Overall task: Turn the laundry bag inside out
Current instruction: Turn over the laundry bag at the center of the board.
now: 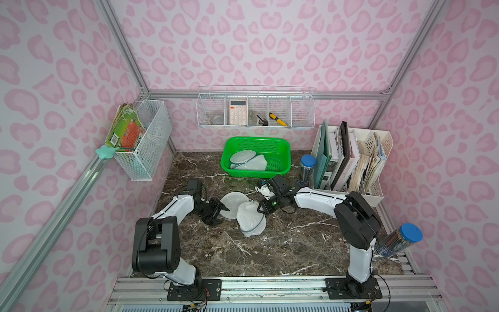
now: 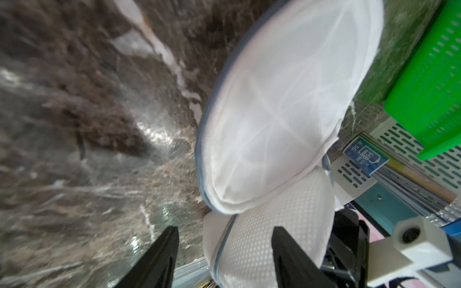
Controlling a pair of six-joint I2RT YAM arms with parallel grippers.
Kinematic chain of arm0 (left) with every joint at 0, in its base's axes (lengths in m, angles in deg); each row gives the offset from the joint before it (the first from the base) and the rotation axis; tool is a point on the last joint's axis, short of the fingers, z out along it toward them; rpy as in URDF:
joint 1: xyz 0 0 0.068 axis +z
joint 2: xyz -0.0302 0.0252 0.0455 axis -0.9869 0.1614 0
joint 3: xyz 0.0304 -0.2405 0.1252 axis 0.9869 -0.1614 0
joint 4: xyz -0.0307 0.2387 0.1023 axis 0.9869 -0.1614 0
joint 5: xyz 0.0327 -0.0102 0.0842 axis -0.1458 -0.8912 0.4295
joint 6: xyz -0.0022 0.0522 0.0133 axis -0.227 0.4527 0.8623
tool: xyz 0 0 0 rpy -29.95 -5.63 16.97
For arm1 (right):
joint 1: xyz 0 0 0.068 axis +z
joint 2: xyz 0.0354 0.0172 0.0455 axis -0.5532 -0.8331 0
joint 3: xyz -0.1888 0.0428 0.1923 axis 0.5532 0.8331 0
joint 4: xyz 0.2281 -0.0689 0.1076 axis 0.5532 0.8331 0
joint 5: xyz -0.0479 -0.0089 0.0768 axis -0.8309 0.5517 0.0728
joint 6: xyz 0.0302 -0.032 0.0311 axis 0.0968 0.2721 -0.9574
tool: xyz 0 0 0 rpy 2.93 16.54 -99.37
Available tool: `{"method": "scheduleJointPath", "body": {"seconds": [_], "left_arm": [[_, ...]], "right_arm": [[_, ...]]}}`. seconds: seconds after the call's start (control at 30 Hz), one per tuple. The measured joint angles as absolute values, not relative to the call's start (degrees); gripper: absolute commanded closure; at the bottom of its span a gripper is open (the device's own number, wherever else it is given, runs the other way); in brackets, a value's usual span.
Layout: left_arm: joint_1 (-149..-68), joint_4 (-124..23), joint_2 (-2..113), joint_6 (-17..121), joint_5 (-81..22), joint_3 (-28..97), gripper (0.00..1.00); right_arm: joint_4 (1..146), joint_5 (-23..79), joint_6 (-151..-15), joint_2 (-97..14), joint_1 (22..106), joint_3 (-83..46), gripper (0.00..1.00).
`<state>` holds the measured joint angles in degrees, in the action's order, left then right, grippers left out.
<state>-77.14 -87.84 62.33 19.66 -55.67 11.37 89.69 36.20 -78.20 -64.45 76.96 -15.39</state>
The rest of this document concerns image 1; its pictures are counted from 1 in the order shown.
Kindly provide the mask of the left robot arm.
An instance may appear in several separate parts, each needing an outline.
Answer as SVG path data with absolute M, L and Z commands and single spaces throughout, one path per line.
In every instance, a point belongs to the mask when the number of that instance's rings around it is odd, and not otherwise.
M 187 188 L 174 196 L 160 212 L 140 218 L 135 225 L 132 269 L 150 278 L 165 277 L 180 287 L 202 286 L 197 268 L 181 257 L 178 226 L 194 213 L 208 226 L 222 223 L 220 212 L 229 209 L 215 198 L 205 199 L 205 185 L 199 179 L 190 180 Z

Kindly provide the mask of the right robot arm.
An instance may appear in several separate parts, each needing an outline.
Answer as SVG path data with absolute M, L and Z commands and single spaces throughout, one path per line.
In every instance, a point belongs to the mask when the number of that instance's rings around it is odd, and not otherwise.
M 283 176 L 261 179 L 256 191 L 265 197 L 257 208 L 271 215 L 284 207 L 311 209 L 336 218 L 344 239 L 350 246 L 350 263 L 344 284 L 358 296 L 373 281 L 372 259 L 381 228 L 378 214 L 358 192 L 338 195 L 332 192 L 288 184 Z

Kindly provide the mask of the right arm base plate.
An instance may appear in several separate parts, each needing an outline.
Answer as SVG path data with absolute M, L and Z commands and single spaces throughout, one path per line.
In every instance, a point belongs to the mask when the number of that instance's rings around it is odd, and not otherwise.
M 345 278 L 326 278 L 326 292 L 330 300 L 376 300 L 383 294 L 374 277 L 360 283 L 350 276 Z

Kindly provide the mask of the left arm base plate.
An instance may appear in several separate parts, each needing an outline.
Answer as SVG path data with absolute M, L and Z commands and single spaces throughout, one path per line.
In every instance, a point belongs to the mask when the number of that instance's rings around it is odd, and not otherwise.
M 200 285 L 190 286 L 171 284 L 168 288 L 167 301 L 220 301 L 222 291 L 222 280 L 203 279 Z

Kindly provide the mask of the white mesh laundry bag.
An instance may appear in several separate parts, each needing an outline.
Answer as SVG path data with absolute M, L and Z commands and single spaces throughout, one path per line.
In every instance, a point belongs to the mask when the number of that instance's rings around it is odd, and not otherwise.
M 250 200 L 241 192 L 230 192 L 221 200 L 227 208 L 220 215 L 228 220 L 236 220 L 245 237 L 261 235 L 266 228 L 266 216 L 257 211 L 258 202 Z

